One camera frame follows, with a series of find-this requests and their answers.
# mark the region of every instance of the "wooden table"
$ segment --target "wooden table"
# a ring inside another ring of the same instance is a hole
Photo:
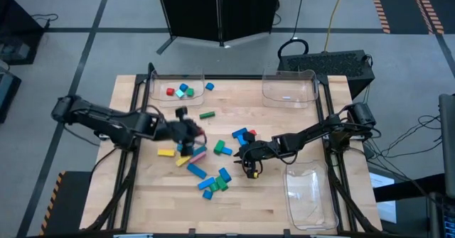
[[[135,76],[118,76],[110,107],[127,112],[132,98]],[[329,77],[335,112],[350,104],[350,92],[345,77]],[[277,159],[264,162],[264,173],[257,180],[247,179],[241,165],[234,164],[233,156],[217,156],[213,148],[219,139],[226,147],[236,150],[237,140],[231,133],[242,127],[254,129],[257,139],[269,141],[271,136],[298,132],[318,121],[316,107],[305,109],[270,108],[262,105],[261,80],[216,80],[215,89],[205,93],[204,103],[189,107],[188,115],[205,129],[209,148],[207,156],[198,162],[208,176],[218,176],[225,167],[232,176],[225,192],[215,192],[212,200],[202,198],[197,188],[201,179],[177,167],[175,158],[157,156],[158,148],[175,148],[170,141],[153,142],[142,140],[139,166],[136,175],[132,208],[129,214],[128,232],[188,233],[238,233],[282,234],[290,229],[292,234],[335,234],[335,229],[325,231],[302,231],[289,220],[284,193],[283,172],[286,166]],[[325,97],[322,96],[326,115]],[[149,100],[159,107],[159,102]],[[160,110],[167,119],[174,119],[175,108]],[[199,114],[215,111],[216,117],[200,120]],[[360,142],[351,146],[362,149]],[[97,159],[112,149],[110,142],[102,142]],[[112,196],[120,153],[106,159],[93,175],[80,227],[86,227],[101,213]],[[345,152],[345,165],[353,200],[363,214],[378,229],[382,229],[368,167],[363,154]],[[297,161],[320,160],[324,162],[321,140],[307,144],[299,152]],[[344,230],[348,230],[346,206],[341,202]],[[119,227],[123,202],[119,203],[115,227]]]

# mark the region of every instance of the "clear plastic bin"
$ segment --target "clear plastic bin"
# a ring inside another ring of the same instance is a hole
[[[262,73],[262,103],[266,107],[304,108],[318,96],[318,80],[313,70]]]
[[[288,216],[297,229],[326,230],[338,226],[326,174],[327,165],[322,161],[286,166]]]
[[[193,88],[194,95],[192,97],[188,97],[186,93],[182,98],[178,98],[175,93],[173,96],[166,94],[168,88],[173,88],[175,91],[179,90],[182,83]],[[158,75],[156,70],[151,74],[150,97],[159,101],[160,107],[201,105],[204,103],[204,91],[205,82],[202,69],[196,70],[193,75]]]

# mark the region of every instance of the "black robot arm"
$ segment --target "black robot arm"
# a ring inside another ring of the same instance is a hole
[[[172,140],[182,144],[182,156],[193,155],[195,137],[203,135],[203,130],[191,119],[184,119],[188,110],[176,110],[178,121],[166,121],[163,114],[142,112],[120,112],[83,100],[79,96],[66,96],[58,99],[52,111],[52,118],[64,124],[82,124],[96,134],[110,137],[120,149],[132,151],[135,138],[152,141]]]
[[[348,112],[346,121],[340,114]],[[270,158],[278,158],[286,164],[295,162],[297,154],[302,148],[314,140],[329,135],[331,146],[335,151],[342,151],[349,146],[352,136],[362,136],[363,140],[372,136],[371,130],[376,124],[370,109],[366,104],[356,103],[344,107],[339,113],[328,116],[324,121],[304,129],[296,134],[281,134],[272,137],[272,141],[255,141],[252,134],[244,134],[248,144],[241,146],[234,156],[240,157],[244,172],[248,178],[257,178],[262,172],[262,162]],[[285,158],[294,157],[290,162]],[[256,169],[256,162],[261,165],[261,170]]]

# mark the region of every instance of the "red block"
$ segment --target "red block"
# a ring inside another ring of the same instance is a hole
[[[172,96],[174,91],[175,91],[174,89],[168,88],[168,89],[166,90],[166,94],[167,94],[168,96]]]

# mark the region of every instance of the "yellow and black striped tape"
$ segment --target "yellow and black striped tape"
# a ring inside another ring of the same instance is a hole
[[[385,16],[384,9],[382,8],[381,0],[373,0],[373,3],[375,3],[376,12],[378,13],[379,21],[381,22],[382,26],[382,31],[384,31],[384,33],[390,33],[390,26],[387,22],[387,17]]]
[[[52,209],[54,207],[55,198],[57,197],[57,193],[58,193],[58,190],[60,189],[60,186],[62,184],[62,179],[63,179],[64,175],[65,175],[65,171],[62,171],[61,173],[58,174],[57,181],[55,182],[54,190],[52,191],[52,195],[50,197],[50,203],[49,203],[48,209],[45,212],[44,220],[43,220],[43,223],[41,224],[41,231],[40,231],[39,235],[44,235],[46,227],[48,226],[48,222],[49,222],[49,219],[50,219],[50,214],[51,214]]]
[[[432,3],[430,3],[429,0],[420,0],[420,1],[423,3],[425,11],[427,11],[429,19],[433,23],[433,26],[436,29],[436,32],[440,33],[440,34],[444,34],[444,27],[442,26],[441,21],[439,21],[439,18],[433,9]]]

